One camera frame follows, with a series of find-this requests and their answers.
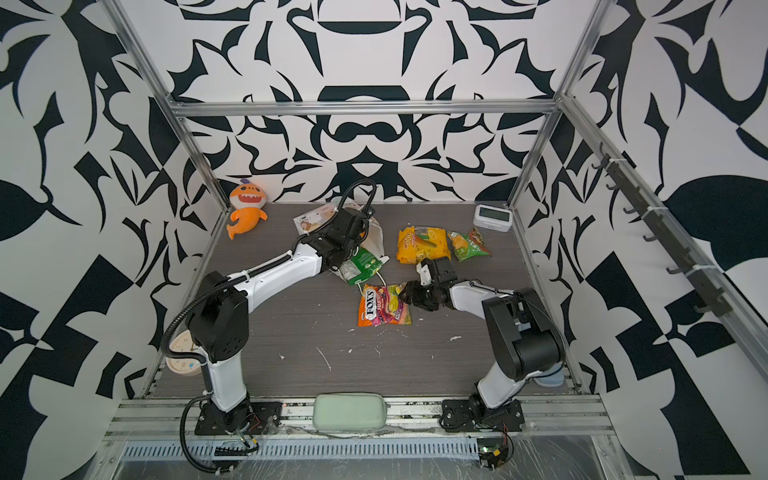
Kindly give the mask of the patterned paper gift bag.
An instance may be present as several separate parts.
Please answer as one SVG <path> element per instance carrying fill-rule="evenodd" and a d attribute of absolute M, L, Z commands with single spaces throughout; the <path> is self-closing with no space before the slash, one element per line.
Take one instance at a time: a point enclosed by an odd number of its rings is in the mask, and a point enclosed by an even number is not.
<path fill-rule="evenodd" d="M 312 247 L 321 258 L 322 272 L 331 271 L 337 275 L 339 269 L 339 267 L 324 265 L 324 256 L 330 251 L 330 244 L 325 236 L 334 231 L 351 234 L 354 231 L 367 229 L 368 237 L 359 247 L 369 250 L 376 256 L 387 256 L 382 227 L 372 217 L 371 210 L 365 210 L 362 205 L 354 201 L 346 200 L 341 209 L 333 203 L 322 205 L 295 217 L 293 222 L 299 235 L 304 237 L 301 243 Z"/>

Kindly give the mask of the orange pink Fox's candy packet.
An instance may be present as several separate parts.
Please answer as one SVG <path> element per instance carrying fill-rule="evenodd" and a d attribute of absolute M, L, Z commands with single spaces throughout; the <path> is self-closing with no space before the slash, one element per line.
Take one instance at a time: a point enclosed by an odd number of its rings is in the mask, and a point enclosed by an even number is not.
<path fill-rule="evenodd" d="M 404 284 L 372 286 L 365 285 L 358 308 L 357 326 L 381 326 L 387 324 L 410 325 L 412 323 L 409 305 L 399 294 Z"/>

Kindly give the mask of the yellow snack packet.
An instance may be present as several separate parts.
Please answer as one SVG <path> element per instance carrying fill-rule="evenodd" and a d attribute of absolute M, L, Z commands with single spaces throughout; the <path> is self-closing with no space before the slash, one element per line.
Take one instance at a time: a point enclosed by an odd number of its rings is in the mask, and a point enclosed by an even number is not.
<path fill-rule="evenodd" d="M 409 226 L 398 232 L 396 259 L 416 265 L 425 259 L 451 258 L 447 232 L 442 228 Z"/>

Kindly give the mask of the small green orange snack packet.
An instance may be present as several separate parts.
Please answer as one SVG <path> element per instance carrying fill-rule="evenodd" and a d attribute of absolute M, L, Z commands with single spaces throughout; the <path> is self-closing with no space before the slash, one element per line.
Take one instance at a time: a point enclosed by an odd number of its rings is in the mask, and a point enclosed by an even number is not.
<path fill-rule="evenodd" d="M 449 231 L 448 237 L 459 262 L 474 257 L 491 256 L 491 252 L 486 247 L 484 239 L 476 227 L 467 234 Z"/>

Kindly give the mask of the green Fox's candy packet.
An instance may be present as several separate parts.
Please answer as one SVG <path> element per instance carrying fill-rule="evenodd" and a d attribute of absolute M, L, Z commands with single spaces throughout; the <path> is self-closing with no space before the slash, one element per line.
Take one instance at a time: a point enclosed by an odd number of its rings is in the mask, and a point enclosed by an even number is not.
<path fill-rule="evenodd" d="M 348 285 L 364 284 L 376 276 L 388 260 L 388 256 L 376 256 L 369 250 L 358 247 L 354 254 L 342 263 L 337 275 Z"/>

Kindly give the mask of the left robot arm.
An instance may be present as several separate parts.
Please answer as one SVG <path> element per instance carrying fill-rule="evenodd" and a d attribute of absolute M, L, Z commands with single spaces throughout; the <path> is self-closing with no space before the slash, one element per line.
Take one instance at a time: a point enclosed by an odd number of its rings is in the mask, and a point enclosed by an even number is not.
<path fill-rule="evenodd" d="M 229 276 L 213 272 L 203 288 L 164 331 L 160 351 L 168 359 L 193 360 L 201 367 L 204 393 L 182 410 L 179 442 L 182 454 L 196 470 L 224 475 L 234 469 L 200 462 L 189 450 L 186 422 L 194 405 L 212 413 L 228 435 L 243 438 L 256 418 L 243 379 L 241 351 L 249 339 L 249 318 L 257 307 L 291 286 L 328 270 L 337 271 L 369 235 L 374 214 L 375 181 L 350 185 L 329 220 L 299 236 L 293 247 L 261 265 Z"/>

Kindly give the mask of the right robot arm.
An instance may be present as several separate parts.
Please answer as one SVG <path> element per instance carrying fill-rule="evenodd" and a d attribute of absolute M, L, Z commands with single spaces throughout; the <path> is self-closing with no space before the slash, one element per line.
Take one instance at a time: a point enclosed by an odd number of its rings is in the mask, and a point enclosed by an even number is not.
<path fill-rule="evenodd" d="M 566 352 L 558 327 L 539 306 L 533 290 L 502 290 L 476 279 L 462 280 L 446 258 L 416 266 L 418 278 L 399 298 L 426 311 L 442 307 L 476 316 L 486 324 L 494 363 L 477 382 L 476 396 L 485 410 L 509 403 L 533 381 L 543 388 L 565 382 Z"/>

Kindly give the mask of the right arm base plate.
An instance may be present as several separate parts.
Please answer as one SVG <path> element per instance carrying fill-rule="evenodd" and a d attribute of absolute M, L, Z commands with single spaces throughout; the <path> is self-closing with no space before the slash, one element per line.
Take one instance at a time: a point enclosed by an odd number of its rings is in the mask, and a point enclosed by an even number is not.
<path fill-rule="evenodd" d="M 491 409 L 483 404 L 478 395 L 462 400 L 443 400 L 438 419 L 440 427 L 447 432 L 521 432 L 525 422 L 518 400 L 511 400 Z"/>

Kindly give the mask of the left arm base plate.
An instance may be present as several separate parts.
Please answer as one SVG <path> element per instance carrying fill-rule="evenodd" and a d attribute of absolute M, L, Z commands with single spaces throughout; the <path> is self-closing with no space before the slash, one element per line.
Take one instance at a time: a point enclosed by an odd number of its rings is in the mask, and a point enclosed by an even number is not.
<path fill-rule="evenodd" d="M 283 404 L 275 401 L 245 402 L 230 412 L 220 410 L 213 402 L 202 403 L 194 433 L 198 436 L 261 435 L 280 425 Z"/>

